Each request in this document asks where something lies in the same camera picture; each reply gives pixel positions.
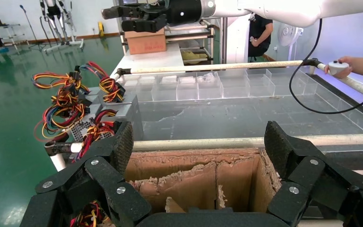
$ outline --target black cable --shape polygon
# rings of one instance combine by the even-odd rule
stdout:
[[[315,113],[318,113],[318,114],[342,114],[342,113],[349,112],[351,110],[355,110],[358,107],[363,106],[363,102],[360,103],[360,104],[358,104],[358,105],[355,105],[355,106],[353,106],[353,107],[351,107],[349,109],[341,110],[341,111],[336,111],[336,112],[323,112],[323,111],[314,110],[314,109],[311,109],[309,107],[306,107],[302,102],[300,102],[298,100],[298,98],[295,96],[294,92],[293,92],[293,89],[292,89],[293,78],[296,75],[296,73],[298,72],[298,70],[301,68],[301,66],[304,65],[304,62],[306,62],[310,58],[310,56],[312,55],[312,53],[315,51],[315,48],[317,48],[317,45],[318,45],[318,42],[319,42],[319,39],[320,39],[321,30],[322,30],[322,19],[320,19],[320,27],[319,27],[319,31],[318,31],[318,36],[317,36],[317,40],[315,41],[315,45],[314,45],[313,49],[308,54],[308,56],[305,57],[305,59],[302,61],[302,63],[295,69],[295,71],[293,72],[292,77],[290,78],[290,82],[289,82],[289,90],[290,90],[290,93],[292,94],[293,98],[298,102],[298,104],[300,104],[305,109],[307,109],[309,111],[312,111],[312,112],[315,112]]]

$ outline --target white fan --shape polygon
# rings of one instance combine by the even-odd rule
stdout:
[[[300,27],[294,27],[291,25],[282,24],[279,28],[279,43],[282,46],[289,46],[289,58],[292,58],[293,45],[297,41],[299,36],[302,36],[304,29]]]

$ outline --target epoxy floor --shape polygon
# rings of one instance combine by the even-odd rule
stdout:
[[[21,49],[20,54],[13,47],[0,54],[0,227],[19,226],[35,185],[55,173],[43,143],[33,137],[33,128],[55,90],[35,88],[31,76],[44,71],[66,73],[87,61],[110,73],[123,56],[119,37],[85,40],[83,52],[67,47],[46,56],[27,46]],[[83,75],[89,87],[98,82],[93,74]]]

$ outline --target tripod stand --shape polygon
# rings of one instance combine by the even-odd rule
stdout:
[[[32,50],[35,50],[35,49],[33,49],[33,47],[38,46],[37,50],[42,51],[43,48],[46,46],[46,44],[43,44],[42,41],[37,40],[37,37],[35,36],[34,30],[33,30],[33,27],[31,26],[30,20],[28,19],[26,10],[24,9],[24,7],[22,5],[20,5],[20,8],[24,11],[24,14],[25,14],[25,16],[27,18],[28,24],[30,25],[31,31],[33,32],[33,36],[34,36],[34,39],[35,39],[35,44],[28,47],[28,48],[32,49]]]

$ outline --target cardboard box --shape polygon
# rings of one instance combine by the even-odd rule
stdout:
[[[156,33],[125,32],[130,54],[166,51],[165,31],[162,28]]]
[[[154,213],[266,212],[281,187],[265,150],[257,148],[134,152],[125,178]]]

